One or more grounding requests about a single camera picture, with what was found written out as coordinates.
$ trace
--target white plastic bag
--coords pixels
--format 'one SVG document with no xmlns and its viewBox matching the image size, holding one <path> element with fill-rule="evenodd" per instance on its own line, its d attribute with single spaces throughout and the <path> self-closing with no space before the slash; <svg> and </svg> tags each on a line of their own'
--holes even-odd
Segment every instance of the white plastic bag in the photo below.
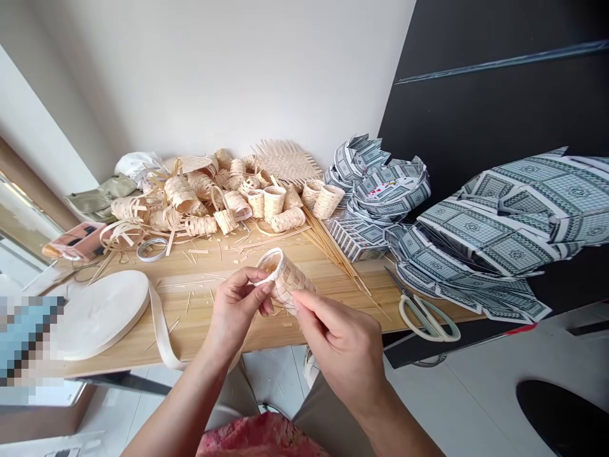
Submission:
<svg viewBox="0 0 609 457">
<path fill-rule="evenodd" d="M 148 180 L 149 170 L 169 174 L 155 152 L 130 152 L 121 157 L 114 168 L 114 173 L 122 173 L 136 182 L 138 189 L 142 189 Z"/>
</svg>

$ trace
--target woman's left hand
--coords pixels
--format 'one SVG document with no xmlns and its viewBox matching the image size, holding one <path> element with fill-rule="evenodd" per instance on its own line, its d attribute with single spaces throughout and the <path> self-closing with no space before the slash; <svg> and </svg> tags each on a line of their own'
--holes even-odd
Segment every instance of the woman's left hand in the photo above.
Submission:
<svg viewBox="0 0 609 457">
<path fill-rule="evenodd" d="M 204 344 L 215 357 L 230 362 L 243 345 L 256 311 L 265 317 L 273 312 L 268 293 L 275 283 L 267 282 L 258 287 L 250 284 L 267 277 L 268 273 L 260 268 L 244 267 L 218 286 Z"/>
</svg>

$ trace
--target pink patterned clothing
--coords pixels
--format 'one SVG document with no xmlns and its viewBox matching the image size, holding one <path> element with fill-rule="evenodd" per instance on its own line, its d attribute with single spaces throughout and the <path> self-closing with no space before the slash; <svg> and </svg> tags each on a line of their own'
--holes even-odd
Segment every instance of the pink patterned clothing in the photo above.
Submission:
<svg viewBox="0 0 609 457">
<path fill-rule="evenodd" d="M 197 457 L 329 456 L 281 414 L 244 417 L 203 434 Z"/>
</svg>

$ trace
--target pink box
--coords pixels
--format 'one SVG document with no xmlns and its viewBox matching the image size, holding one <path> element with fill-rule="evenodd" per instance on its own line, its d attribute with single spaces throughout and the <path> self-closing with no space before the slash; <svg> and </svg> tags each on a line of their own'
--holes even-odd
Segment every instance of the pink box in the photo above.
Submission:
<svg viewBox="0 0 609 457">
<path fill-rule="evenodd" d="M 93 260 L 97 255 L 95 251 L 102 246 L 100 233 L 106 225 L 103 222 L 81 222 L 55 241 L 51 241 L 49 245 L 61 252 L 68 260 Z M 85 231 L 87 227 L 94 227 L 95 231 L 88 234 Z M 109 231 L 104 234 L 104 238 L 109 236 Z M 72 246 L 68 246 L 68 243 L 73 242 L 75 239 L 81 240 Z"/>
</svg>

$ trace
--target hand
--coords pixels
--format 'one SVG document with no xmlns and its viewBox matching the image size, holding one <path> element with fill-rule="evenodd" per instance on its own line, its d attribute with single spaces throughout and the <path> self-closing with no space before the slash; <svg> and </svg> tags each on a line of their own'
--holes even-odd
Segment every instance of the hand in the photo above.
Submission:
<svg viewBox="0 0 609 457">
<path fill-rule="evenodd" d="M 296 317 L 324 378 L 354 416 L 388 390 L 381 325 L 375 318 L 308 291 L 292 291 Z"/>
<path fill-rule="evenodd" d="M 268 293 L 275 283 L 267 282 L 258 287 L 250 284 L 267 277 L 264 270 L 244 267 L 218 286 L 204 344 L 210 354 L 230 362 L 243 345 L 256 311 L 265 317 L 273 312 Z"/>
</svg>

